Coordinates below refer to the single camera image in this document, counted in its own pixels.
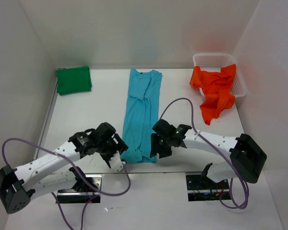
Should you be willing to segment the orange t shirt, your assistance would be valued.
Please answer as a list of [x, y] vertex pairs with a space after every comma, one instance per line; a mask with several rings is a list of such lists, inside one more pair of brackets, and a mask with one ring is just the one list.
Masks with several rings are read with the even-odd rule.
[[210, 125], [218, 119], [223, 110], [230, 109], [235, 103], [235, 96], [230, 94], [233, 81], [230, 75], [221, 72], [206, 72], [194, 67], [190, 85], [202, 89], [205, 100], [200, 105], [205, 124]]

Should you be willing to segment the light blue t shirt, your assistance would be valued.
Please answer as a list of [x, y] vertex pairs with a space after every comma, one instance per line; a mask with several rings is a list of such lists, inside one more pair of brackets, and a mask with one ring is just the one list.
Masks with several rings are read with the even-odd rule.
[[162, 73], [139, 72], [132, 68], [129, 77], [122, 139], [128, 150], [121, 157], [129, 164], [155, 163], [150, 157], [152, 127], [158, 121]]

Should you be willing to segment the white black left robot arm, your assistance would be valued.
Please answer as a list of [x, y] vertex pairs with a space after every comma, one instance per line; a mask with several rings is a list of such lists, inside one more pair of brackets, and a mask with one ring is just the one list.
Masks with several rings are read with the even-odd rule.
[[107, 122], [96, 129], [77, 132], [53, 151], [35, 145], [46, 155], [25, 165], [12, 168], [6, 164], [0, 169], [0, 199], [8, 214], [25, 208], [30, 201], [62, 189], [82, 191], [90, 188], [102, 193], [74, 163], [99, 153], [107, 166], [115, 172], [124, 168], [120, 158], [128, 146]]

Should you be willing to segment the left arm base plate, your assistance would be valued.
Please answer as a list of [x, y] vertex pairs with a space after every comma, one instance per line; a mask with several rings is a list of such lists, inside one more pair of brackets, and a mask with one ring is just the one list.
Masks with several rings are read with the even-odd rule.
[[[101, 189], [101, 174], [86, 174], [88, 181], [98, 190]], [[100, 193], [92, 190], [87, 185], [81, 189], [62, 189], [57, 193], [57, 198], [61, 204], [85, 204], [95, 196], [90, 203], [100, 203]]]

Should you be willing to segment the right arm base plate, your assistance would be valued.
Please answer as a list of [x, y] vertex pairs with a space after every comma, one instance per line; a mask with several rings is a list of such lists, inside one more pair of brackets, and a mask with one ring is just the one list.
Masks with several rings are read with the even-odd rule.
[[215, 183], [200, 174], [186, 174], [187, 193], [189, 201], [215, 201], [220, 196], [230, 200], [228, 180]]

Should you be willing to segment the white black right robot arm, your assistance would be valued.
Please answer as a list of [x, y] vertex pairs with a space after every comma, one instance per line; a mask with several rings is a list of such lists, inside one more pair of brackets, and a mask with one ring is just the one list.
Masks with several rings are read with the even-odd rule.
[[169, 157], [173, 147], [181, 147], [207, 151], [224, 158], [221, 163], [205, 166], [201, 176], [205, 188], [212, 188], [216, 183], [232, 178], [241, 178], [244, 182], [255, 184], [267, 160], [266, 153], [247, 134], [239, 137], [220, 136], [195, 131], [184, 124], [174, 127], [163, 119], [157, 121], [152, 130], [152, 157]]

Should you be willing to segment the green t shirt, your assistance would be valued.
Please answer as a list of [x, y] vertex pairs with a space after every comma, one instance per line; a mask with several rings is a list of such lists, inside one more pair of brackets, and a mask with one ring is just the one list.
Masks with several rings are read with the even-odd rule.
[[90, 69], [88, 66], [59, 69], [57, 74], [57, 93], [60, 96], [90, 92], [92, 82], [90, 77]]

